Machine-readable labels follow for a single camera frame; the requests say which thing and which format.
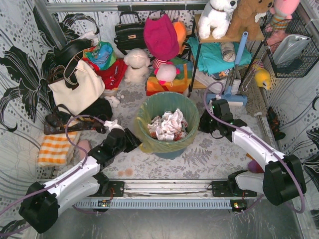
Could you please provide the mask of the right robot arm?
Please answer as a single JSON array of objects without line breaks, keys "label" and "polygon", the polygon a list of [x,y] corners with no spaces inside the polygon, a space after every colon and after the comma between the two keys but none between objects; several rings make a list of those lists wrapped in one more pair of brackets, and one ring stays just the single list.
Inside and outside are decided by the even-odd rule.
[{"label": "right robot arm", "polygon": [[241,119],[234,119],[226,100],[205,105],[204,119],[212,131],[245,150],[262,168],[262,173],[242,171],[235,174],[235,186],[264,195],[277,206],[296,197],[303,201],[307,191],[301,161],[294,155],[270,147]]}]

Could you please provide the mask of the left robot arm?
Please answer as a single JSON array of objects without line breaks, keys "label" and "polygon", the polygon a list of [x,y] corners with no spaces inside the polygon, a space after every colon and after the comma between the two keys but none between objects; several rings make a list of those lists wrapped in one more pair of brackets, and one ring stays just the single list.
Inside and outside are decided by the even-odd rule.
[{"label": "left robot arm", "polygon": [[113,163],[118,154],[131,152],[140,144],[128,128],[112,129],[106,139],[73,168],[44,184],[31,184],[18,213],[39,234],[46,232],[66,209],[88,196],[104,194],[109,178],[102,170]]}]

